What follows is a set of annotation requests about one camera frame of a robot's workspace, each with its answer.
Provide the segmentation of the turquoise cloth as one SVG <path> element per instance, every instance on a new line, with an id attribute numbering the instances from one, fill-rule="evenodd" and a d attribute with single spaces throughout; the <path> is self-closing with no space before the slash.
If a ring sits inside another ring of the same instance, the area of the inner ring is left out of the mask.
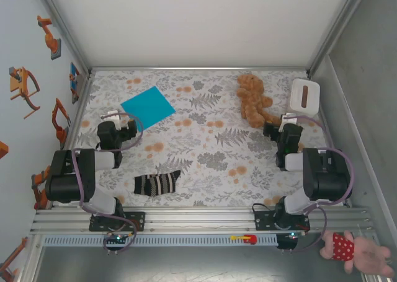
<path id="1" fill-rule="evenodd" d="M 126 113 L 136 116 L 142 122 L 144 130 L 176 112 L 157 87 L 151 87 L 121 103 L 121 107 Z"/>

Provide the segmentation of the white tissue box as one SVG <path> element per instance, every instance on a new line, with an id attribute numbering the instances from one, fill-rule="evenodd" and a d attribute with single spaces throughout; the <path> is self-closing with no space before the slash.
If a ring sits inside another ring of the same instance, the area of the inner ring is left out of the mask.
<path id="1" fill-rule="evenodd" d="M 287 112 L 315 117 L 319 112 L 320 86 L 317 82 L 296 78 L 287 105 Z"/>

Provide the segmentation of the brown teddy bear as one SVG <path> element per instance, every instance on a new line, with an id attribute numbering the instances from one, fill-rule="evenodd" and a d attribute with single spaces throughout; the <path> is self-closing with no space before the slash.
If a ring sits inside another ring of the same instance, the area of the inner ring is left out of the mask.
<path id="1" fill-rule="evenodd" d="M 236 95 L 240 99 L 242 119 L 247 120 L 252 128 L 263 127 L 266 122 L 279 126 L 280 117 L 265 111 L 272 106 L 273 100 L 265 96 L 263 80 L 253 74 L 242 74 L 237 81 Z"/>

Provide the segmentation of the black white striped sock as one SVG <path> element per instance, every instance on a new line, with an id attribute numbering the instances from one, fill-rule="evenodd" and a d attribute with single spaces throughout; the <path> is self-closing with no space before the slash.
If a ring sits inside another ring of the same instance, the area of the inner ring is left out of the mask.
<path id="1" fill-rule="evenodd" d="M 176 192 L 176 181 L 181 176 L 181 171 L 157 175 L 141 175 L 135 177 L 134 194 L 155 197 Z"/>

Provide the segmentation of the floral patterned table mat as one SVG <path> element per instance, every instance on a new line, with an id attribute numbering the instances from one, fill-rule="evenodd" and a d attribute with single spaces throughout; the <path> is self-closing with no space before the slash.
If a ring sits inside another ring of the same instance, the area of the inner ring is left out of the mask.
<path id="1" fill-rule="evenodd" d="M 275 164 L 277 146 L 242 119 L 239 71 L 98 71 L 84 110 L 78 148 L 99 142 L 103 114 L 157 87 L 176 110 L 144 131 L 119 168 L 100 170 L 97 186 L 124 206 L 272 206 L 302 185 L 299 172 Z M 135 177 L 181 171 L 176 192 L 134 194 Z"/>

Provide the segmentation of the red yellow small toy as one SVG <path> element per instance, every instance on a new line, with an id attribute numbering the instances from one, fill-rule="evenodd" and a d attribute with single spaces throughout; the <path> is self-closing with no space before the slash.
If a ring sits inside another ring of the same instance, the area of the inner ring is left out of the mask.
<path id="1" fill-rule="evenodd" d="M 230 240 L 250 245 L 257 244 L 257 237 L 252 234 L 245 234 L 242 236 L 230 236 Z"/>

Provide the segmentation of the pink plush toy polka-dot dress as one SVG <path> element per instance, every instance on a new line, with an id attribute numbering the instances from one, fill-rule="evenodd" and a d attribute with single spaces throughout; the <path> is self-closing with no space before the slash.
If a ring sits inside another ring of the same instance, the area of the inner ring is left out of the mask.
<path id="1" fill-rule="evenodd" d="M 352 273 L 356 268 L 366 275 L 380 275 L 393 278 L 394 270 L 387 264 L 391 257 L 389 248 L 377 245 L 366 237 L 354 237 L 351 232 L 343 234 L 326 231 L 322 240 L 324 247 L 320 255 L 327 260 L 337 260 L 344 263 L 346 273 Z"/>

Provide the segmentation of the aluminium frame side rail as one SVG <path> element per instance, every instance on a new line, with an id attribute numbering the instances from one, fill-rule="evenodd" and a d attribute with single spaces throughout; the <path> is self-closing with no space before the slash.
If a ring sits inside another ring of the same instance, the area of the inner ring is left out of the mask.
<path id="1" fill-rule="evenodd" d="M 350 158 L 336 148 L 336 133 L 347 128 L 343 120 L 343 96 L 337 77 L 332 74 L 317 75 L 313 80 L 320 85 L 320 117 L 326 136 L 324 167 L 314 172 L 319 179 L 321 205 L 337 205 L 351 196 L 355 182 L 355 170 Z"/>
<path id="2" fill-rule="evenodd" d="M 84 115 L 84 110 L 86 108 L 88 98 L 91 93 L 91 86 L 92 86 L 92 81 L 93 77 L 89 77 L 84 81 L 83 89 L 81 96 L 78 101 L 78 108 L 76 111 L 76 115 L 74 117 L 74 120 L 71 124 L 71 128 L 69 129 L 68 137 L 66 138 L 66 144 L 65 148 L 63 150 L 57 150 L 55 151 L 53 155 L 52 162 L 50 164 L 50 170 L 47 178 L 47 182 L 45 184 L 45 193 L 47 195 L 47 198 L 49 201 L 57 201 L 53 198 L 51 195 L 51 186 L 53 185 L 53 181 L 56 177 L 56 174 L 59 170 L 62 169 L 63 167 L 63 162 L 62 162 L 62 153 L 68 150 L 72 150 L 74 146 L 76 145 L 76 141 L 78 138 L 78 133 L 81 127 L 81 122 L 83 119 Z"/>

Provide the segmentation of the blue orange machine wall sticker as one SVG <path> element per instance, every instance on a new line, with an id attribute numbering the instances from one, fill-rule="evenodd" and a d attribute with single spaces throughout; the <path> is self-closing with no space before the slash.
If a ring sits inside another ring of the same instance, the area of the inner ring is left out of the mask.
<path id="1" fill-rule="evenodd" d="M 80 75 L 77 67 L 73 62 L 70 63 L 70 72 L 69 72 L 69 83 L 70 83 L 70 91 L 71 91 L 71 101 L 72 104 L 75 104 L 79 99 L 78 94 L 78 76 Z"/>

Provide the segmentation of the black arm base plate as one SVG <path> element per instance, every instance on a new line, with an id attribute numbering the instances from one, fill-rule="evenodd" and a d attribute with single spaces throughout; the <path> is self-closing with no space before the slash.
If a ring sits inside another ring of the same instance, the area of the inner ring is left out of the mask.
<path id="1" fill-rule="evenodd" d="M 131 221 L 137 231 L 141 232 L 144 230 L 146 213 L 142 211 L 137 212 L 125 212 L 125 218 Z M 91 216 L 89 222 L 90 232 L 118 232 L 118 231 L 132 231 L 133 226 L 125 221 L 113 219 L 103 216 Z"/>
<path id="2" fill-rule="evenodd" d="M 295 214 L 277 214 L 270 211 L 256 211 L 254 220 L 257 231 L 309 231 L 308 217 Z"/>

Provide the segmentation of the orange gripper wall sticker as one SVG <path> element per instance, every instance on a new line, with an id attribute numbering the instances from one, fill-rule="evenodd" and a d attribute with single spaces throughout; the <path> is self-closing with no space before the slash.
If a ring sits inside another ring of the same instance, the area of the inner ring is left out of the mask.
<path id="1" fill-rule="evenodd" d="M 30 107 L 31 111 L 24 116 L 24 119 L 31 116 L 33 113 L 40 109 L 40 106 L 36 106 L 31 101 L 31 96 L 35 95 L 36 93 L 40 92 L 40 86 L 35 78 L 35 76 L 24 67 L 9 68 L 9 75 L 10 75 L 10 92 L 17 92 L 13 95 L 10 100 L 14 100 L 18 97 L 21 97 L 26 104 Z M 29 92 L 28 88 L 28 81 L 31 80 L 35 87 L 33 92 Z"/>

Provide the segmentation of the aluminium frame cross rail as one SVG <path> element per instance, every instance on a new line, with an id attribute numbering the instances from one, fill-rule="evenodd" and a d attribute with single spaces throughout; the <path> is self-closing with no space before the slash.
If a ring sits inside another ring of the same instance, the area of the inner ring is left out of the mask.
<path id="1" fill-rule="evenodd" d="M 95 66 L 91 72 L 97 71 L 144 71 L 144 70 L 226 70 L 226 71 L 306 71 L 302 66 Z"/>

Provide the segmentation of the aluminium mounting rail beam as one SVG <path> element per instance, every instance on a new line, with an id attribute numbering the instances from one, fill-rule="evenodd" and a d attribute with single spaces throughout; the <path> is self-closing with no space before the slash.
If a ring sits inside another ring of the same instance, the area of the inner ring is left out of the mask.
<path id="1" fill-rule="evenodd" d="M 240 234 L 254 232 L 256 220 L 250 207 L 127 207 L 145 213 L 144 234 Z M 370 213 L 364 208 L 326 208 L 327 229 L 356 233 L 374 232 Z M 72 206 L 37 211 L 30 233 L 89 234 L 90 215 Z"/>

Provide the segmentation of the aluminium frame post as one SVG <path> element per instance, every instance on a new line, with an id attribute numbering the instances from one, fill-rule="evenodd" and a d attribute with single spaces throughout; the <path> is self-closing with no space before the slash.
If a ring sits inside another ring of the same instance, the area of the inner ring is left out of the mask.
<path id="1" fill-rule="evenodd" d="M 312 59 L 310 65 L 306 69 L 306 75 L 308 78 L 312 78 L 316 70 L 319 68 L 322 60 L 328 55 L 339 37 L 343 33 L 345 27 L 352 18 L 354 12 L 357 10 L 362 0 L 345 0 L 342 3 L 342 7 L 337 13 L 336 18 L 331 23 L 331 27 L 325 36 L 323 42 L 320 44 L 319 49 Z"/>
<path id="2" fill-rule="evenodd" d="M 58 29 L 58 32 L 65 39 L 70 52 L 84 71 L 86 77 L 89 78 L 92 68 L 86 56 L 83 54 L 77 39 L 74 38 L 69 30 L 64 16 L 59 6 L 56 4 L 56 0 L 41 0 L 41 2 L 48 12 L 50 19 L 55 23 L 55 27 Z"/>

